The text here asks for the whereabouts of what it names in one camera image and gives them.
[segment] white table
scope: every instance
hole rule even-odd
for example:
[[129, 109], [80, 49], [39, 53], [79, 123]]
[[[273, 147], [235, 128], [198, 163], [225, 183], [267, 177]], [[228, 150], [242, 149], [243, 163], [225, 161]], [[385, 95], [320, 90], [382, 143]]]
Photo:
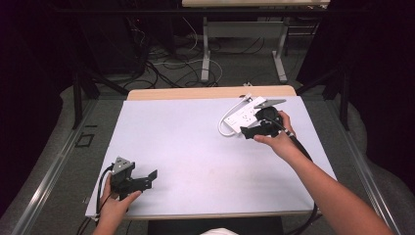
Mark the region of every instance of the white table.
[[[312, 210], [313, 201], [294, 171], [268, 146], [218, 133], [219, 119], [248, 92], [287, 99], [277, 109], [290, 114], [299, 141], [314, 162], [336, 178], [302, 99], [290, 86], [139, 90], [123, 104], [101, 169], [120, 156], [135, 162], [133, 178], [159, 171], [153, 188], [130, 206], [126, 218], [263, 216]], [[97, 186], [86, 216], [95, 213], [96, 195]]]
[[[330, 0], [183, 0], [184, 7], [214, 8], [214, 7], [287, 7], [328, 5]], [[268, 37], [278, 38], [277, 50], [272, 51], [278, 79], [287, 83], [287, 76], [281, 61], [281, 54], [287, 37], [289, 18], [283, 22], [208, 22], [204, 18], [204, 61], [202, 65], [201, 81], [208, 81], [210, 37]]]

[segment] electrical outlet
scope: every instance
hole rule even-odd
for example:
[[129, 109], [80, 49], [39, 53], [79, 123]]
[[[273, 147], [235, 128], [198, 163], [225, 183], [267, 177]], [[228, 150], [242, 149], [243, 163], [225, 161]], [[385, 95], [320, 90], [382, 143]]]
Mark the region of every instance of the electrical outlet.
[[241, 126], [249, 127], [256, 122], [255, 114], [259, 109], [254, 107], [262, 104], [266, 100], [262, 97], [257, 97], [253, 101], [249, 102], [246, 106], [227, 117], [224, 122], [229, 125], [236, 133], [241, 133]]

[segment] table leg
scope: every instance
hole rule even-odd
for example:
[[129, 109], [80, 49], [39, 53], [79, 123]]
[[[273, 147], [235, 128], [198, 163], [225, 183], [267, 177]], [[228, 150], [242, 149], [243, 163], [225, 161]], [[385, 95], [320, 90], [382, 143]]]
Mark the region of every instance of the table leg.
[[204, 61], [202, 64], [202, 82], [208, 82], [208, 69], [210, 62], [210, 50], [208, 49], [208, 19], [204, 17]]
[[274, 59], [275, 68], [277, 69], [278, 79], [281, 83], [287, 83], [287, 76], [284, 71], [283, 62], [281, 61], [281, 54], [284, 50], [284, 43], [287, 38], [288, 26], [290, 23], [290, 18], [284, 18], [283, 26], [281, 27], [280, 37], [278, 39], [278, 48], [277, 51], [272, 51], [272, 57]]

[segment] metal frame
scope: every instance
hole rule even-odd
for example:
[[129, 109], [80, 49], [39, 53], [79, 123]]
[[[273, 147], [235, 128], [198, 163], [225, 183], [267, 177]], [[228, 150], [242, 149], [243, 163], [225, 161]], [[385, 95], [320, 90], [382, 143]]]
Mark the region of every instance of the metal frame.
[[81, 135], [83, 123], [85, 123], [87, 118], [92, 114], [96, 104], [96, 100], [88, 101], [88, 104], [85, 107], [84, 111], [86, 118], [82, 120], [82, 122], [79, 125], [79, 128], [73, 130], [70, 133], [67, 143], [64, 145], [61, 153], [59, 153], [59, 155], [56, 156], [55, 160], [52, 162], [52, 165], [46, 172], [45, 177], [43, 177], [42, 182], [40, 183], [33, 197], [31, 198], [28, 206], [24, 210], [23, 215], [16, 224], [12, 235], [29, 234], [31, 227], [33, 226], [40, 212], [42, 211], [42, 208], [45, 205], [46, 200], [48, 199], [53, 187], [58, 181], [61, 172], [64, 170], [69, 155], [73, 150], [73, 146], [75, 145], [75, 142], [78, 139], [78, 137]]
[[279, 81], [283, 84], [287, 83], [281, 54], [284, 50], [289, 22], [289, 18], [284, 18], [283, 22], [208, 22], [208, 19], [204, 17], [204, 62], [201, 81], [208, 81], [210, 59], [208, 39], [210, 37], [278, 37], [277, 50], [272, 51], [272, 58]]
[[370, 170], [369, 165], [366, 163], [363, 155], [358, 150], [353, 138], [351, 137], [350, 132], [345, 130], [343, 124], [338, 119], [339, 114], [337, 112], [338, 108], [335, 104], [335, 101], [326, 101], [326, 104], [333, 119], [336, 120], [336, 124], [344, 136], [348, 147], [351, 149], [351, 161], [356, 168], [357, 174], [359, 175], [360, 181], [362, 182], [369, 200], [372, 203], [373, 209], [378, 214], [378, 216], [380, 216], [385, 221], [385, 223], [393, 231], [394, 234], [400, 235], [401, 233], [399, 228], [397, 227], [397, 224], [390, 213], [390, 210], [385, 202], [384, 197], [382, 196], [381, 191], [376, 185], [376, 182], [373, 178], [373, 173]]

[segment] power cord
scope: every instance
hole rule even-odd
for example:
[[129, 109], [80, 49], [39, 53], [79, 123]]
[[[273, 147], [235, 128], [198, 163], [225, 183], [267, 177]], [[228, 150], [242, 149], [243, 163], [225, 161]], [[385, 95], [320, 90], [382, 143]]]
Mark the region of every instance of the power cord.
[[[107, 202], [107, 199], [111, 196], [108, 196], [107, 199], [104, 201], [104, 203], [100, 206], [100, 198], [101, 198], [101, 189], [102, 189], [102, 183], [104, 180], [104, 176], [106, 175], [106, 173], [108, 171], [113, 170], [114, 168], [114, 164], [111, 164], [109, 167], [107, 167], [104, 172], [101, 174], [100, 177], [100, 182], [98, 184], [98, 193], [97, 193], [97, 205], [96, 205], [96, 214], [95, 214], [95, 225], [98, 225], [99, 222], [99, 217], [100, 217], [100, 212], [102, 207], [104, 206], [104, 204]], [[82, 223], [79, 225], [78, 230], [76, 232], [77, 235], [83, 234], [83, 232], [85, 231], [86, 227], [88, 226], [89, 222], [92, 220], [91, 217], [85, 217], [82, 221]]]
[[[272, 118], [269, 117], [264, 117], [265, 119], [271, 121], [272, 123], [276, 124], [278, 126], [278, 128], [282, 129], [284, 132], [286, 132], [286, 134], [290, 137], [290, 139], [294, 142], [294, 144], [296, 145], [296, 147], [310, 160], [312, 161], [311, 156], [308, 154], [308, 152], [305, 150], [305, 148], [302, 146], [301, 142], [299, 141], [299, 139], [297, 139], [297, 137], [290, 131], [288, 130], [286, 127], [284, 127], [282, 124], [280, 124], [278, 121], [275, 121]], [[288, 232], [286, 235], [291, 235], [291, 234], [301, 234], [309, 225], [311, 225], [312, 222], [314, 222], [315, 220], [317, 220], [318, 218], [321, 217], [320, 214], [317, 214], [318, 212], [318, 207], [317, 205], [314, 203], [313, 206], [313, 210], [311, 212], [310, 217], [308, 218], [307, 222], [305, 224], [303, 224], [302, 226]]]

